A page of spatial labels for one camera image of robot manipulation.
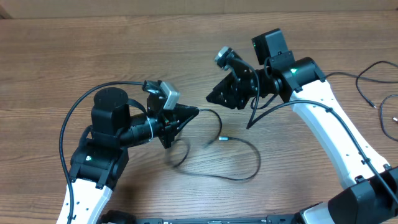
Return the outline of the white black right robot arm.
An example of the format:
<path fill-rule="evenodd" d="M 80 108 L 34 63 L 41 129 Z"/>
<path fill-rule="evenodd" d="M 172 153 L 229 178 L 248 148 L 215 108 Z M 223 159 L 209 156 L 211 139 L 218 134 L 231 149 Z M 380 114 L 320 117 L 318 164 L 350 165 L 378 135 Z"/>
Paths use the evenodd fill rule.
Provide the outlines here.
<path fill-rule="evenodd" d="M 207 96 L 210 103 L 243 109 L 249 99 L 281 97 L 325 150 L 342 191 L 293 215 L 270 215 L 268 223 L 382 223 L 397 216 L 397 169 L 362 137 L 336 100 L 315 61 L 295 59 L 280 29 L 252 40 L 260 69 L 232 48 L 215 57 L 227 76 Z"/>

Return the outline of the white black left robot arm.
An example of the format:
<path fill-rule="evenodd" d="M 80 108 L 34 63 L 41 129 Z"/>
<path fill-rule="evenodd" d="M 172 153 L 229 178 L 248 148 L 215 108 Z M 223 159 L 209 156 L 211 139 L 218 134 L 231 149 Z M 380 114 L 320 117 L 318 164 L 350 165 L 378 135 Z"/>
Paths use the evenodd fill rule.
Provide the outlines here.
<path fill-rule="evenodd" d="M 128 163 L 128 149 L 154 138 L 170 148 L 176 135 L 200 112 L 179 104 L 179 91 L 167 82 L 139 84 L 150 94 L 147 106 L 130 99 L 120 85 L 109 82 L 92 88 L 92 124 L 81 135 L 70 168 L 59 150 L 67 191 L 58 223 L 99 223 Z"/>

